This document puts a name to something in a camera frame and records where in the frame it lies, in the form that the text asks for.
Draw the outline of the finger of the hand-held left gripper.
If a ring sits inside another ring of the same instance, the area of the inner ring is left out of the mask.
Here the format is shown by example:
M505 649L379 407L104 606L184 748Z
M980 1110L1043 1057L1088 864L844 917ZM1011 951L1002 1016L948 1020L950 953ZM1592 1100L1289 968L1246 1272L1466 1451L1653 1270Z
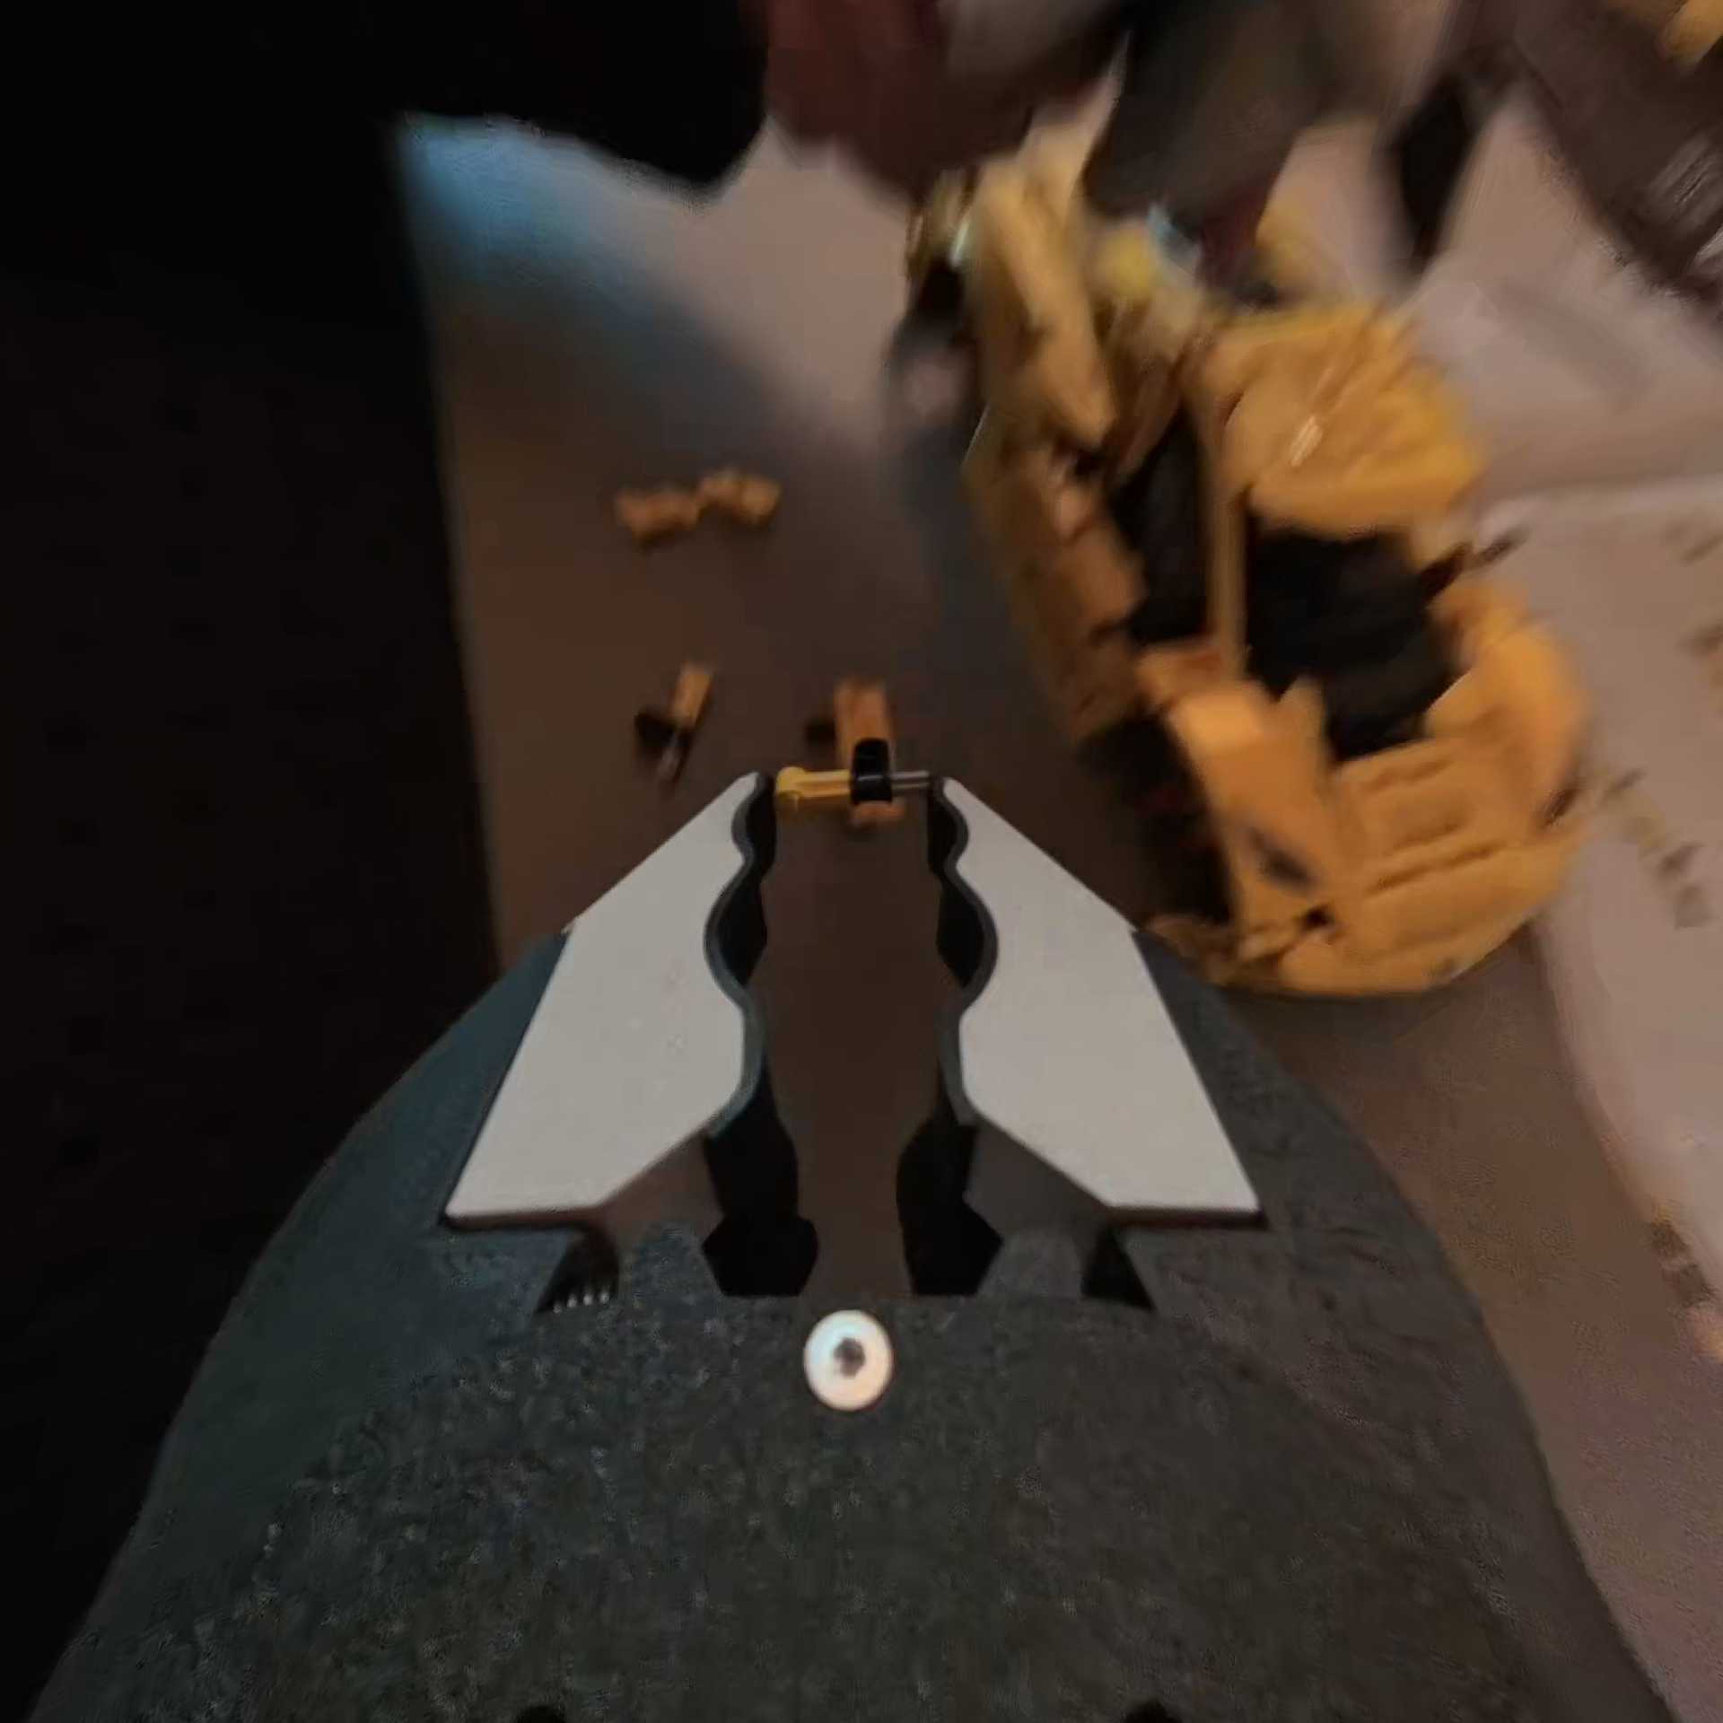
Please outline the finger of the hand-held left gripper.
M1057 86L1110 71L1078 169L1086 206L1153 212L1197 256L1248 256L1295 141L1346 108L1346 4L946 2L942 59L960 92L1023 106L958 183L1015 153Z

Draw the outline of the open instruction booklet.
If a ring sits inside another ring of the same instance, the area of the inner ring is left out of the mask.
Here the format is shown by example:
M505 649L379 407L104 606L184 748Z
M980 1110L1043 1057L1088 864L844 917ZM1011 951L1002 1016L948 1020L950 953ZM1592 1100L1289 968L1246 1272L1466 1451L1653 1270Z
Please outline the open instruction booklet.
M1718 1362L1718 328L1604 236L1521 100L1411 295L1490 451L1482 531L1580 667L1594 813L1539 941L1598 1128Z

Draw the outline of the person's left hand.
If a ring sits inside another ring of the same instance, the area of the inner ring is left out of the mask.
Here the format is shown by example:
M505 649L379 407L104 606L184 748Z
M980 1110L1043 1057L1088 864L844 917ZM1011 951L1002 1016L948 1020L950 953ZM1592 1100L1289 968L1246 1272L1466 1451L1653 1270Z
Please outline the person's left hand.
M927 4L755 4L763 108L789 139L917 185L976 151Z

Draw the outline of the grey desk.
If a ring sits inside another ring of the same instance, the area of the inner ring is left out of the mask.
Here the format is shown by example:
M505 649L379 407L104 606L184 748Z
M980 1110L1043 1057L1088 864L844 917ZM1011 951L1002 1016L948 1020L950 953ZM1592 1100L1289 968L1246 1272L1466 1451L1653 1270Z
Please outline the grey desk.
M511 965L751 766L799 756L844 673L1122 913L1151 872L1088 775L976 557L948 374L897 370L901 216L767 137L708 202L501 122L413 122L399 177L434 327L440 458ZM759 529L635 545L625 486L742 468ZM673 783L633 714L712 671ZM1230 994L1433 1226L1529 1410L1561 1506L1673 1711L1718 1719L1718 1362L1592 1130L1531 935L1435 994Z

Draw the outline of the yellow brick toy car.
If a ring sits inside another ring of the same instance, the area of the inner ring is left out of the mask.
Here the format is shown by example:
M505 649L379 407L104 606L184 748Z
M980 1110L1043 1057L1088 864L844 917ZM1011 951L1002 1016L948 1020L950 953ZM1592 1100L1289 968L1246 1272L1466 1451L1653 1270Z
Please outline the yellow brick toy car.
M1208 978L1447 982L1551 900L1588 793L1577 669L1474 533L1478 445L1401 315L1279 242L1260 297L1206 283L1080 165L1041 139L944 173L905 232L1045 697L1130 787L1151 927Z

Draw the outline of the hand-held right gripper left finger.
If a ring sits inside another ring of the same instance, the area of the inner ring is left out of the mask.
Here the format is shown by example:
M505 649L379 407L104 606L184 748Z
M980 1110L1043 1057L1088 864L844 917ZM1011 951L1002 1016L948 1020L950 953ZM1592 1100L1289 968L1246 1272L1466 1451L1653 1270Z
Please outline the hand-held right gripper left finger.
M570 917L444 1222L718 1224L708 1146L763 1073L771 860L769 779L744 774Z

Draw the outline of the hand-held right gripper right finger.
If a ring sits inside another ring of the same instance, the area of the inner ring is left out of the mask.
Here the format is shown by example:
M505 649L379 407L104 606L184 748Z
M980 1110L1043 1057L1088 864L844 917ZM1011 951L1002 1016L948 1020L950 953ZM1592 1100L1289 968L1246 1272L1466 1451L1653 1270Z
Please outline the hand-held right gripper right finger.
M960 1201L996 1230L1258 1224L1133 925L952 777L931 785L929 866Z

